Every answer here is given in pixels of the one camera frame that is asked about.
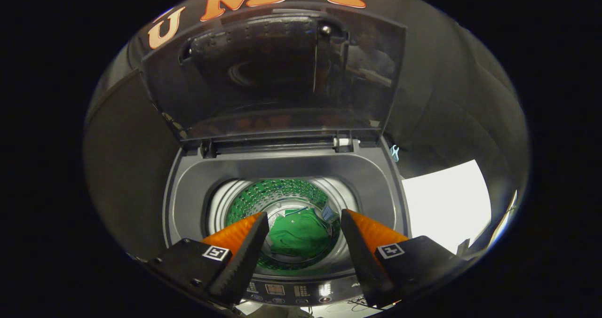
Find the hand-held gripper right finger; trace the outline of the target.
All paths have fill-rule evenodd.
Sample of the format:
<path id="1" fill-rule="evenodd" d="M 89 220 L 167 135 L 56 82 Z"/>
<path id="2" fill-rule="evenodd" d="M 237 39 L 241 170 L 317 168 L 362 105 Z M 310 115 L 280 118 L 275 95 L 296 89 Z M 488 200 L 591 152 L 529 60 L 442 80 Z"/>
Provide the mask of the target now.
<path id="1" fill-rule="evenodd" d="M 341 213 L 364 299 L 379 308 L 414 301 L 448 284 L 468 268 L 468 261 L 425 235 L 409 238 L 350 209 Z"/>

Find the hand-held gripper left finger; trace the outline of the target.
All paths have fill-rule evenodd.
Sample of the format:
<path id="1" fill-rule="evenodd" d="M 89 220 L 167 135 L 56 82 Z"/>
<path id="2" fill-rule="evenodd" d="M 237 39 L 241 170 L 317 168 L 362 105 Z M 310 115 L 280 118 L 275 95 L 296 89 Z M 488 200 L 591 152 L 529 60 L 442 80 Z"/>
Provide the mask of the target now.
<path id="1" fill-rule="evenodd" d="M 181 239 L 146 262 L 146 270 L 203 305 L 233 308 L 246 293 L 268 232 L 268 215 L 258 212 L 201 241 Z"/>

